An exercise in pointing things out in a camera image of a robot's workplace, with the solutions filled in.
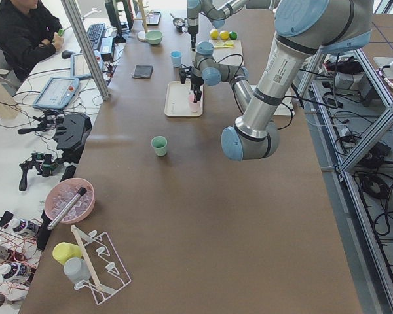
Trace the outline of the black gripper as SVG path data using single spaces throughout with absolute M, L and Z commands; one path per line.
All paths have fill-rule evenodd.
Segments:
M 204 80 L 195 73 L 195 68 L 192 65 L 186 66 L 181 64 L 179 67 L 179 80 L 182 84 L 185 84 L 187 79 L 191 82 L 191 90 L 194 95 L 193 101 L 199 102 L 202 97 L 201 86 L 204 84 Z
M 185 18 L 179 23 L 181 31 L 191 36 L 191 51 L 196 49 L 197 20 Z

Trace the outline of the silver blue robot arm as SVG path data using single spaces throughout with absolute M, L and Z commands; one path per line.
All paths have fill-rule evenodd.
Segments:
M 200 14 L 213 25 L 222 26 L 242 7 L 276 11 L 271 54 L 255 88 L 251 88 L 243 66 L 215 61 L 213 44 L 196 41 Z M 203 84 L 228 82 L 243 110 L 233 126 L 221 134 L 224 155 L 241 161 L 274 154 L 279 134 L 272 118 L 303 62 L 319 50 L 342 53 L 365 46 L 371 38 L 372 12 L 372 1 L 227 1 L 219 9 L 211 1 L 188 1 L 194 60 L 189 73 L 181 74 L 181 80 L 191 81 L 195 101 L 201 98 Z
M 204 15 L 211 21 L 215 28 L 221 28 L 225 20 L 239 12 L 243 7 L 246 9 L 268 9 L 274 10 L 280 1 L 247 1 L 232 0 L 227 1 L 218 9 L 209 0 L 188 0 L 187 1 L 187 31 L 191 36 L 191 51 L 196 52 L 197 34 L 199 32 L 199 15 Z

